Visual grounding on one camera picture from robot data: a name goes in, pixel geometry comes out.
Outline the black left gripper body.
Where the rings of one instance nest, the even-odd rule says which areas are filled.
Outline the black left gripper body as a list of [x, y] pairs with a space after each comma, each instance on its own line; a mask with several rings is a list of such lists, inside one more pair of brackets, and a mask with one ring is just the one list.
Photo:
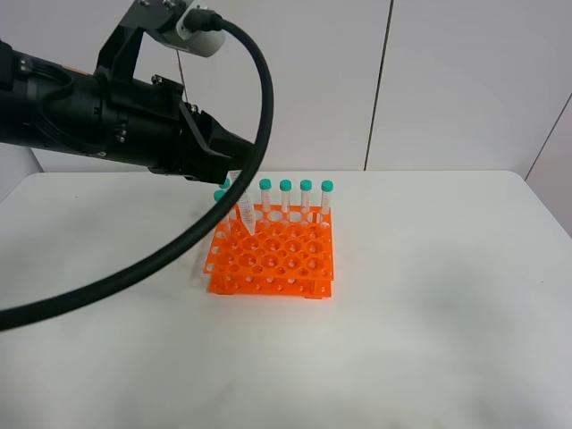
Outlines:
[[151, 84], [99, 82], [112, 160], [190, 181], [223, 182], [223, 154], [212, 148], [217, 122], [182, 100], [180, 83], [161, 76]]

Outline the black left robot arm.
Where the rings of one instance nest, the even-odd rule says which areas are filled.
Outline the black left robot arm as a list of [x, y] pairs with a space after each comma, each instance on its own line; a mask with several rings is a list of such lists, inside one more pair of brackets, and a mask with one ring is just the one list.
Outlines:
[[252, 144], [182, 99], [181, 84], [87, 74], [1, 45], [1, 140], [220, 184]]

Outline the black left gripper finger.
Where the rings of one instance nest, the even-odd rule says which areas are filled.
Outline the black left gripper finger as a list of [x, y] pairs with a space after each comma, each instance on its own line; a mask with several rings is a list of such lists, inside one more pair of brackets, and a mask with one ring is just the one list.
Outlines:
[[254, 145], [227, 131], [219, 122], [212, 122], [207, 133], [210, 152], [207, 157], [207, 182], [222, 184], [230, 171], [241, 170]]

